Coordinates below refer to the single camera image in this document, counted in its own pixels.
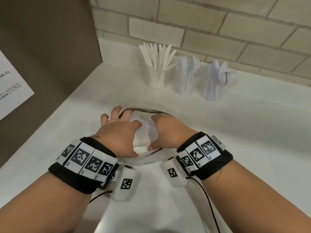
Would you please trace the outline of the clear cup holding knives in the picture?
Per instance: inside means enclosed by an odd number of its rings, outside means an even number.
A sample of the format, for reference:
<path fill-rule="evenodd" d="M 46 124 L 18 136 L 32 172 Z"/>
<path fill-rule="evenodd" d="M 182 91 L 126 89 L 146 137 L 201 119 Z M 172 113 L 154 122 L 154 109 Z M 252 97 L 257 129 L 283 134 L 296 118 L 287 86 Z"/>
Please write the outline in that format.
<path fill-rule="evenodd" d="M 147 82 L 148 86 L 152 89 L 163 89 L 169 80 L 172 69 L 163 70 L 160 68 L 153 68 L 147 65 L 148 76 Z"/>

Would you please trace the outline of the bunch of white plastic spoons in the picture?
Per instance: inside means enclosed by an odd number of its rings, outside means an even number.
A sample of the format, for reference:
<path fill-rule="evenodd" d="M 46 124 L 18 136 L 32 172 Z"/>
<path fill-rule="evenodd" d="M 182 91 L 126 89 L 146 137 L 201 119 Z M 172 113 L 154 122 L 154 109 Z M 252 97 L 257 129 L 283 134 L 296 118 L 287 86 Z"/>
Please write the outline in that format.
<path fill-rule="evenodd" d="M 206 97 L 208 101 L 219 101 L 238 82 L 238 73 L 228 68 L 228 63 L 220 65 L 214 60 L 208 67 Z"/>

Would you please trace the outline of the black wristband with marker tiles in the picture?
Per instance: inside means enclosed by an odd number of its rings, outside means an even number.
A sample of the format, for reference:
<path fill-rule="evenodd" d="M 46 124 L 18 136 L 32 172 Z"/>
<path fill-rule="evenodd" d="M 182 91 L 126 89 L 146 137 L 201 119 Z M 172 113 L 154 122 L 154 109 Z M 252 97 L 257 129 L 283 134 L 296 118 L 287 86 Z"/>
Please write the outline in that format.
<path fill-rule="evenodd" d="M 220 171 L 233 160 L 215 136 L 198 132 L 177 149 L 177 161 L 189 176 L 205 180 Z"/>
<path fill-rule="evenodd" d="M 48 171 L 83 194 L 104 189 L 119 168 L 116 155 L 91 137 L 73 140 Z"/>

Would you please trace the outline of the person's left forearm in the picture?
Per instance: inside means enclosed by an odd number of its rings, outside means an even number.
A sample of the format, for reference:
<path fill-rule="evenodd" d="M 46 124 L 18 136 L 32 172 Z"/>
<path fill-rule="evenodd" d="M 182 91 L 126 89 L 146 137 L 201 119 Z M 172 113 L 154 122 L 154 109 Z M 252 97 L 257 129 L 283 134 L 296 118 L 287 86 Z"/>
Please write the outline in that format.
<path fill-rule="evenodd" d="M 47 172 L 0 209 L 0 233 L 72 233 L 91 198 Z"/>

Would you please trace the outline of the bunch of white plastic forks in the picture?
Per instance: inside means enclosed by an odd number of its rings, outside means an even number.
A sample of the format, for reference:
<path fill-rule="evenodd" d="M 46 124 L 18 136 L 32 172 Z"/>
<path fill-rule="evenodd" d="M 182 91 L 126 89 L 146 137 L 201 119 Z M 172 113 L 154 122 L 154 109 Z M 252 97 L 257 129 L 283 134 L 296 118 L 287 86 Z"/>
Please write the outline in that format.
<path fill-rule="evenodd" d="M 188 96 L 192 92 L 194 75 L 200 67 L 200 60 L 195 56 L 180 56 L 179 94 Z"/>

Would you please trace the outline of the bunch of white plastic knives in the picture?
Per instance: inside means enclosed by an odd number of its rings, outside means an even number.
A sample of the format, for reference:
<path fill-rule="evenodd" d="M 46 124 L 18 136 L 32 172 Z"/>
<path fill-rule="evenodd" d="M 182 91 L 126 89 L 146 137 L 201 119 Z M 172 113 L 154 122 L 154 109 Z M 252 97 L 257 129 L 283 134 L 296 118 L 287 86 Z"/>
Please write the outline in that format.
<path fill-rule="evenodd" d="M 176 50 L 171 51 L 172 45 L 165 46 L 164 44 L 146 44 L 139 45 L 146 66 L 151 66 L 155 69 L 162 68 L 171 69 L 175 67 L 178 62 L 173 62 Z"/>

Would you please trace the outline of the person's right hand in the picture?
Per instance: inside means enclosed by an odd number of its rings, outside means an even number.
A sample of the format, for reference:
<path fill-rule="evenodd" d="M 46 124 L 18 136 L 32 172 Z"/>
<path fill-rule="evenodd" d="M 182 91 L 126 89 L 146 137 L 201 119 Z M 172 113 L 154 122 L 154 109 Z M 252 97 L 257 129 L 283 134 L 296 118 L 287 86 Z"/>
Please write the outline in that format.
<path fill-rule="evenodd" d="M 178 149 L 190 137 L 198 133 L 170 114 L 155 114 L 151 119 L 155 123 L 162 148 Z"/>

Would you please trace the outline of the person's left hand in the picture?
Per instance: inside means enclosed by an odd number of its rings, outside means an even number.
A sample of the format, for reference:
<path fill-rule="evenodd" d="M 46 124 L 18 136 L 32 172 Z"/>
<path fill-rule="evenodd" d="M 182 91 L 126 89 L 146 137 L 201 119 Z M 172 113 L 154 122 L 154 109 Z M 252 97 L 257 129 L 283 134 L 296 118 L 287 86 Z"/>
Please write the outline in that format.
<path fill-rule="evenodd" d="M 112 109 L 109 122 L 101 126 L 91 138 L 111 150 L 117 157 L 125 157 L 125 144 L 133 143 L 135 131 L 142 126 L 138 120 L 120 122 L 122 106 Z"/>

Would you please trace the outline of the brown cabinet panel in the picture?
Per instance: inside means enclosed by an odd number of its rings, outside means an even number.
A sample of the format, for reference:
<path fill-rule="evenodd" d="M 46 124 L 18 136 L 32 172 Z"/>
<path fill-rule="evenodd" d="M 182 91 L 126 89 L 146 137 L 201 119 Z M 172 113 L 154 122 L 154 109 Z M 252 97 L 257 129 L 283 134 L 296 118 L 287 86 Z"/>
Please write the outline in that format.
<path fill-rule="evenodd" d="M 0 0 L 0 50 L 34 91 L 0 121 L 0 168 L 102 63 L 90 0 Z"/>

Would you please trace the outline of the white paper notice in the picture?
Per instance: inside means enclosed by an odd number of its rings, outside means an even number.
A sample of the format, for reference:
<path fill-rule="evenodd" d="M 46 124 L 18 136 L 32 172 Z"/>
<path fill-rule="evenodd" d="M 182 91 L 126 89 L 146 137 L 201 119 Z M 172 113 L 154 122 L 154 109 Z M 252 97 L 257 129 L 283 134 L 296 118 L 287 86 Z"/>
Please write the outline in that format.
<path fill-rule="evenodd" d="M 0 120 L 32 95 L 34 91 L 0 50 Z"/>

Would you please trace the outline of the clear cup holding forks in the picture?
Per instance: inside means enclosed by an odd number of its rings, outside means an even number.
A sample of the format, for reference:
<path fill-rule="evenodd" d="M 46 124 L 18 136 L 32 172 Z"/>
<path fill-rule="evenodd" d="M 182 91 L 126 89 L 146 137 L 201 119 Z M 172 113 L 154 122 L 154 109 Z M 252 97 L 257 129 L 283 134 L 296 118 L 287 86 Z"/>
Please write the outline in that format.
<path fill-rule="evenodd" d="M 172 86 L 174 91 L 181 96 L 189 96 L 192 93 L 194 75 L 199 65 L 184 65 L 181 62 L 175 66 L 172 74 Z"/>

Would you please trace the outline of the clear plastic container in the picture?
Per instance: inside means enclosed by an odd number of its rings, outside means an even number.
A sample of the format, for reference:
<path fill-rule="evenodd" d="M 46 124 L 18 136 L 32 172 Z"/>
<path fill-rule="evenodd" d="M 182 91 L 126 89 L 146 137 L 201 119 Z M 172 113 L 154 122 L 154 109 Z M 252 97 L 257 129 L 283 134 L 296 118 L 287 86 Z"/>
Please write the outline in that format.
<path fill-rule="evenodd" d="M 135 131 L 133 148 L 138 154 L 135 158 L 121 158 L 122 162 L 133 165 L 140 166 L 145 164 L 151 164 L 158 161 L 165 161 L 171 157 L 176 156 L 176 151 L 173 149 L 155 149 L 148 151 L 148 146 L 155 140 L 158 139 L 158 132 L 156 125 L 151 119 L 155 114 L 165 113 L 163 111 L 147 109 L 147 108 L 135 108 L 128 107 L 124 109 L 120 117 L 125 111 L 133 110 L 131 114 L 130 122 L 138 120 L 142 123 L 142 126 Z"/>

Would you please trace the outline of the person's right forearm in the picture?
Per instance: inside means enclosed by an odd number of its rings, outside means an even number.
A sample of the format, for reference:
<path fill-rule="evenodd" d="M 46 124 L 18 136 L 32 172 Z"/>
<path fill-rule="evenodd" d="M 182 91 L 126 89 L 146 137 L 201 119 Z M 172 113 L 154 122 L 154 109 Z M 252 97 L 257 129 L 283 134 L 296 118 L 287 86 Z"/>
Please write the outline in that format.
<path fill-rule="evenodd" d="M 311 233 L 311 218 L 240 163 L 195 174 L 233 233 Z"/>

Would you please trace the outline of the clear cup holding spoons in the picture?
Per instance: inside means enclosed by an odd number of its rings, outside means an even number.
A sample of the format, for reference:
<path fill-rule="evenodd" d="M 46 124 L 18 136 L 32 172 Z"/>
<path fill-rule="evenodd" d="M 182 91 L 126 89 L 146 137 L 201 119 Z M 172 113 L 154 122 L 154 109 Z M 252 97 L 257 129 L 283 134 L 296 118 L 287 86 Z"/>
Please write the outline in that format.
<path fill-rule="evenodd" d="M 209 65 L 207 74 L 199 85 L 199 94 L 207 101 L 217 102 L 237 84 L 238 80 L 237 71 L 220 71 Z"/>

